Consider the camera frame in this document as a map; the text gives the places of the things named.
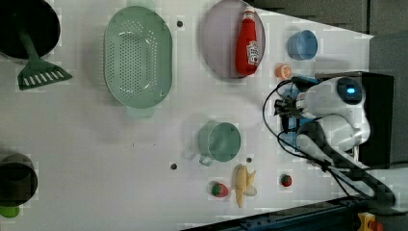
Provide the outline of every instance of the green lid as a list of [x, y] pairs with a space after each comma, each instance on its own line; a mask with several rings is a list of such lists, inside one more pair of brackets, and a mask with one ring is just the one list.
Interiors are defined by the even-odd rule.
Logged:
[[18, 207], [0, 207], [0, 215], [5, 218], [15, 218], [20, 213]]

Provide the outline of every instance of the strawberry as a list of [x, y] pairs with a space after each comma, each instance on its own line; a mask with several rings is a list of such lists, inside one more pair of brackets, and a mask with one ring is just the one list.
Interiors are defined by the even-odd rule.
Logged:
[[216, 197], [224, 197], [229, 194], [228, 188], [225, 187], [223, 184], [215, 183], [213, 185], [213, 189], [211, 190], [212, 195]]

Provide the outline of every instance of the mug handle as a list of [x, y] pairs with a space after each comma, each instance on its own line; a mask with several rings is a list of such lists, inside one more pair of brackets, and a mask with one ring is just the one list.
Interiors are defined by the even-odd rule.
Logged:
[[208, 157], [208, 156], [201, 156], [200, 158], [200, 164], [206, 167], [209, 167], [212, 163], [213, 163], [213, 158]]

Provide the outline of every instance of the black bowl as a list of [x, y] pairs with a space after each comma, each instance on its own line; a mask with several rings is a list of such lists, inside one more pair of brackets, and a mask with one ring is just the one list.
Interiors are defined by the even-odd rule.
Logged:
[[43, 0], [0, 0], [0, 52], [17, 59], [28, 59], [13, 24], [12, 15], [15, 13], [23, 22], [39, 56], [48, 54], [57, 45], [60, 20], [48, 3]]

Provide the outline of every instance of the red bottle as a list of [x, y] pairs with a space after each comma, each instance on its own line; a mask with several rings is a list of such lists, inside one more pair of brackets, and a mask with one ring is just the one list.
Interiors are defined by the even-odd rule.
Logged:
[[242, 75], [251, 75], [258, 68], [259, 52], [256, 40], [255, 10], [247, 7], [243, 14], [242, 27], [237, 42], [235, 66]]

